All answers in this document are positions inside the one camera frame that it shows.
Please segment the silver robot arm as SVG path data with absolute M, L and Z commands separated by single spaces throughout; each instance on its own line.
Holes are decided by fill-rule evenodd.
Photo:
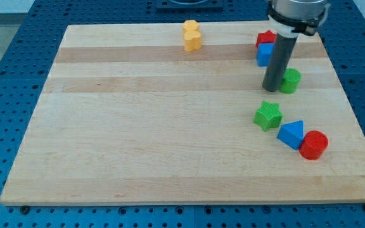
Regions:
M 280 36 L 313 36 L 326 21 L 330 6 L 327 0 L 270 0 L 267 15 Z

